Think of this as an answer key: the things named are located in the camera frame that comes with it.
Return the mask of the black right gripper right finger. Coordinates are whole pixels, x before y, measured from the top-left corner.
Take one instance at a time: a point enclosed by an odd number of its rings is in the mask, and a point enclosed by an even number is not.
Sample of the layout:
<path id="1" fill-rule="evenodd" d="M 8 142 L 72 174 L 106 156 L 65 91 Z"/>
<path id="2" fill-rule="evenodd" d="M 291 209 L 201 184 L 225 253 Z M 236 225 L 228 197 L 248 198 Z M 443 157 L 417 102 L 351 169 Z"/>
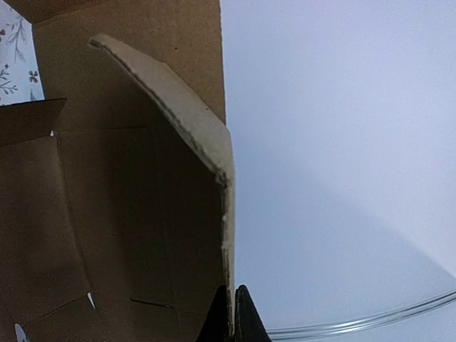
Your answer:
<path id="1" fill-rule="evenodd" d="M 245 285 L 236 290 L 235 304 L 235 341 L 271 342 Z"/>

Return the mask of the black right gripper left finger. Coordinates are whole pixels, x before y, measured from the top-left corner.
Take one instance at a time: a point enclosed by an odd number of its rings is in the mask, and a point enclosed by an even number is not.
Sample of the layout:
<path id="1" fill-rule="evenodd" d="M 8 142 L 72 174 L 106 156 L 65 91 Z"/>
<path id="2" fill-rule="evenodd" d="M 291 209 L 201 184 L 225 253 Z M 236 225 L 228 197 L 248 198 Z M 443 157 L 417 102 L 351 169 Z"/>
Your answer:
<path id="1" fill-rule="evenodd" d="M 221 285 L 212 300 L 196 342 L 224 342 L 228 336 L 226 286 Z"/>

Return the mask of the brown cardboard box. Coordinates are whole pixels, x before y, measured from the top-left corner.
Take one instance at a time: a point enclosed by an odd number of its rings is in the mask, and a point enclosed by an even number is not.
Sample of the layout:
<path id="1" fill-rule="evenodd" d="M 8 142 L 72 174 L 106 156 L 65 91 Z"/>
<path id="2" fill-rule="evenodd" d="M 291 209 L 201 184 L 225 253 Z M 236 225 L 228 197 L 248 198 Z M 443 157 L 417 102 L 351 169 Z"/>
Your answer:
<path id="1" fill-rule="evenodd" d="M 218 1 L 13 1 L 45 99 L 1 109 L 1 338 L 196 341 L 226 286 Z"/>

